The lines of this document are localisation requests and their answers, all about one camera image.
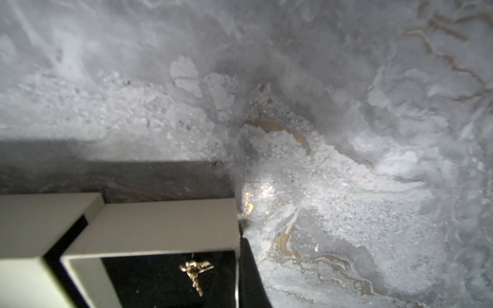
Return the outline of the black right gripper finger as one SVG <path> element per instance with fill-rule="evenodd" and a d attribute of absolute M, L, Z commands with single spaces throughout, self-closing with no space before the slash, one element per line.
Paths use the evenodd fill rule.
<path fill-rule="evenodd" d="M 264 289 L 254 254 L 240 229 L 239 304 L 241 308 L 272 308 Z"/>

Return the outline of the gold earring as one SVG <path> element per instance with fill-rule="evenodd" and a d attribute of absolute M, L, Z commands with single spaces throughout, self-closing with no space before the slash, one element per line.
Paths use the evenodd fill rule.
<path fill-rule="evenodd" d="M 214 265 L 210 263 L 209 261 L 201 261 L 197 262 L 194 260 L 187 261 L 184 264 L 180 264 L 178 266 L 179 270 L 181 272 L 184 272 L 187 274 L 189 279 L 191 280 L 192 287 L 196 289 L 198 295 L 202 297 L 204 295 L 204 292 L 200 286 L 199 282 L 199 275 L 201 273 L 207 272 L 209 270 L 214 269 Z"/>

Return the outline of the cream jewelry box drawer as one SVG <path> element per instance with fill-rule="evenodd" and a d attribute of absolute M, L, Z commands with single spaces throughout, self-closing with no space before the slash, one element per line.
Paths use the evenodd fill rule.
<path fill-rule="evenodd" d="M 89 307 L 238 307 L 237 214 L 233 198 L 105 205 L 61 261 Z M 191 260 L 214 265 L 202 297 Z"/>

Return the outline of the cream jewelry box sleeve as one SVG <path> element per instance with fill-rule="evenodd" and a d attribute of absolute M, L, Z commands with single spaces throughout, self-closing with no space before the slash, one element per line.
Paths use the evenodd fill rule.
<path fill-rule="evenodd" d="M 1 307 L 87 307 L 60 258 L 103 206 L 95 192 L 1 196 Z"/>

